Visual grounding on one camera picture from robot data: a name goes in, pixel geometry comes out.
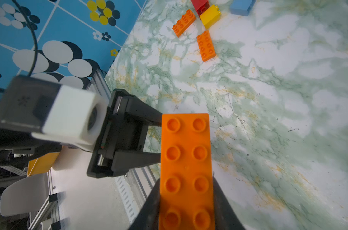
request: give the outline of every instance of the white camera housing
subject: white camera housing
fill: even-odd
[[[108,101],[87,90],[62,85],[37,139],[75,145],[92,152],[107,111]]]

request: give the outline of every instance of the lego stud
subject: lego stud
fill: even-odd
[[[180,129],[180,122],[176,118],[168,120],[166,126],[170,132],[177,132]]]
[[[167,160],[176,161],[180,157],[180,149],[177,146],[171,146],[165,153]]]
[[[202,118],[196,118],[193,122],[192,122],[192,129],[195,132],[202,132],[204,131],[204,129],[206,128],[206,122],[204,119]]]
[[[208,211],[199,209],[193,216],[193,225],[197,230],[204,230],[210,227],[211,218]]]
[[[176,176],[169,177],[165,182],[165,189],[170,193],[177,193],[180,189],[180,180]]]
[[[199,145],[193,149],[192,156],[199,161],[203,161],[207,157],[207,149],[204,146]]]
[[[164,225],[165,229],[177,229],[180,225],[180,221],[180,212],[178,209],[170,207],[166,212],[162,224]]]
[[[173,25],[173,30],[174,30],[175,32],[178,32],[178,28],[176,27],[176,25]]]
[[[192,18],[193,17],[193,14],[192,14],[192,12],[190,11],[190,10],[187,10],[187,13],[186,13],[190,18]]]
[[[205,193],[209,190],[209,180],[204,176],[198,176],[193,181],[195,190],[199,193]]]

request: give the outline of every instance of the white chair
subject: white chair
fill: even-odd
[[[0,214],[14,216],[36,212],[48,195],[47,173],[26,177],[4,190],[0,199]]]

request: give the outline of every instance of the lego brick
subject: lego brick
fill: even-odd
[[[174,33],[179,37],[196,20],[192,10],[187,10],[185,14],[173,25]]]
[[[198,16],[210,8],[210,3],[208,0],[192,0],[192,4],[195,7],[195,11]]]
[[[248,16],[256,0],[234,0],[230,5],[230,13]]]
[[[201,53],[202,61],[207,61],[216,56],[214,46],[208,30],[197,36],[199,52]]]
[[[208,114],[162,116],[159,230],[215,229]]]
[[[204,24],[205,28],[208,30],[213,24],[215,24],[220,19],[221,12],[219,7],[212,5],[199,17]]]

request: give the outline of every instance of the floor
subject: floor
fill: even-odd
[[[91,153],[63,147],[51,169],[54,190],[61,192],[59,215],[67,230],[127,229],[130,222],[113,178],[87,177]]]

